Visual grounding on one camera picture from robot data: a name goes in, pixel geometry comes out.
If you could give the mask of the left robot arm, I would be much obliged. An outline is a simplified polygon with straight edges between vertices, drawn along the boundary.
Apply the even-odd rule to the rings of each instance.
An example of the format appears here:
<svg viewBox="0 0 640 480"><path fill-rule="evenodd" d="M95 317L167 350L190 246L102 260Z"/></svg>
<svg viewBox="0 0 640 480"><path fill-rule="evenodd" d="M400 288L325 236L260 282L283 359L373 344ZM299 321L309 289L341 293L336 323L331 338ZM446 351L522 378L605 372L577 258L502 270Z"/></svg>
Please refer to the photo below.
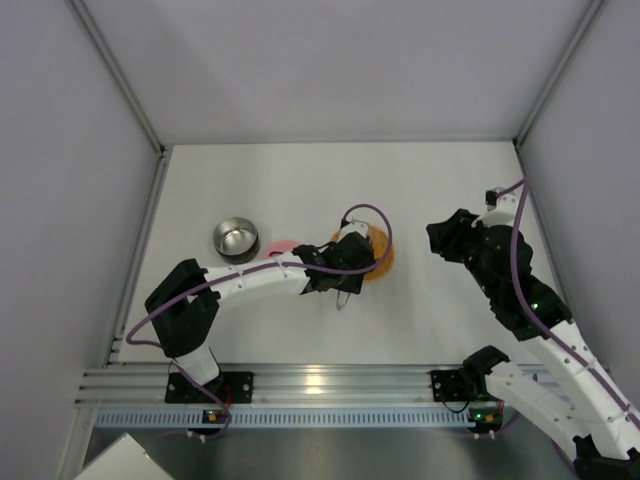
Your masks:
<svg viewBox="0 0 640 480"><path fill-rule="evenodd" d="M323 249L299 245L270 260L219 272L187 259L152 291L145 308L164 356L197 383L207 384L221 375L207 340L218 313L278 295L358 294L374 264L369 238L355 231Z"/></svg>

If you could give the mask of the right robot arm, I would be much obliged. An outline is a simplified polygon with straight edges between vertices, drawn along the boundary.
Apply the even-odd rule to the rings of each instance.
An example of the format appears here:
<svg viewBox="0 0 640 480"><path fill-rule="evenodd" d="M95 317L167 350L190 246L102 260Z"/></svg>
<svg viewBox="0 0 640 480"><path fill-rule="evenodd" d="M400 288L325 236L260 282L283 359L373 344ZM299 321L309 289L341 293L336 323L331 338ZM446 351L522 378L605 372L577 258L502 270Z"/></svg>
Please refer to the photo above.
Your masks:
<svg viewBox="0 0 640 480"><path fill-rule="evenodd" d="M541 361L566 397L554 396L493 346L467 357L460 374L474 397L502 400L543 431L579 478L636 479L639 412L591 352L568 307L532 274L532 249L518 230L521 215L460 209L427 226L429 245L467 269L499 323Z"/></svg>

